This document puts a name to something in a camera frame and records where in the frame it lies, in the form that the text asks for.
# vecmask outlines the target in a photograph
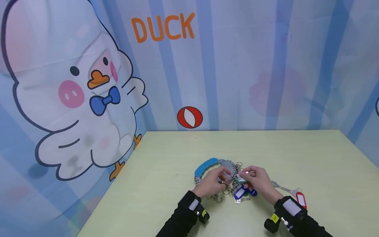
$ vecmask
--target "bundle of keys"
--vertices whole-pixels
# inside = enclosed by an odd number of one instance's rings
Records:
[[[256,196],[258,194],[257,191],[255,191],[254,189],[249,190],[248,188],[244,188],[243,184],[246,183],[246,180],[244,180],[238,175],[238,172],[240,171],[242,166],[241,162],[237,162],[236,164],[234,164],[230,160],[223,160],[217,158],[211,158],[207,160],[196,169],[194,178],[196,185],[198,185],[201,182],[201,176],[205,173],[205,171],[209,167],[216,164],[220,164],[230,170],[231,175],[225,173],[225,175],[228,178],[229,185],[226,184],[225,180],[218,179],[218,181],[219,183],[223,183],[226,185],[226,190],[223,191],[223,194],[232,196],[236,204],[240,204],[243,201],[250,200],[250,198],[243,198],[243,196],[246,196],[246,194],[251,194],[252,196]],[[213,198],[216,202],[222,202],[221,193],[215,194],[210,198]]]

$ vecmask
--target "black wrist device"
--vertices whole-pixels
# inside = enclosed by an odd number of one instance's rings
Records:
[[[293,233],[294,229],[296,229],[298,224],[308,213],[305,208],[290,196],[286,196],[277,201],[274,209],[275,212],[271,216],[271,219],[265,221],[265,228],[271,233],[278,231],[280,222],[283,222],[288,231]]]
[[[178,207],[188,208],[191,211],[195,212],[199,218],[199,221],[205,224],[210,216],[200,203],[201,199],[193,192],[188,191],[186,195],[184,195],[184,197],[179,201]]]

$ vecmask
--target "blue handle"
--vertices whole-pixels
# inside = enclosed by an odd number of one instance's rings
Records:
[[[207,160],[206,162],[202,163],[196,170],[195,170],[195,177],[201,178],[203,173],[212,165],[218,164],[217,158],[211,158]]]

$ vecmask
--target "pink cheek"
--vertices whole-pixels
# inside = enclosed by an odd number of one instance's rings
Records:
[[[117,70],[114,67],[113,62],[111,62],[111,73],[112,73],[113,79],[117,82],[118,81]]]
[[[68,108],[78,108],[84,102],[83,90],[76,82],[70,80],[62,82],[58,96],[62,104]]]
[[[109,137],[103,137],[100,142],[100,148],[105,150],[109,147],[111,139]]]

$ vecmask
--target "printed backdrop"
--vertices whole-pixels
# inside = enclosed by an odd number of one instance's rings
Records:
[[[377,0],[0,10],[0,236],[76,236],[146,131],[340,129],[379,166]]]

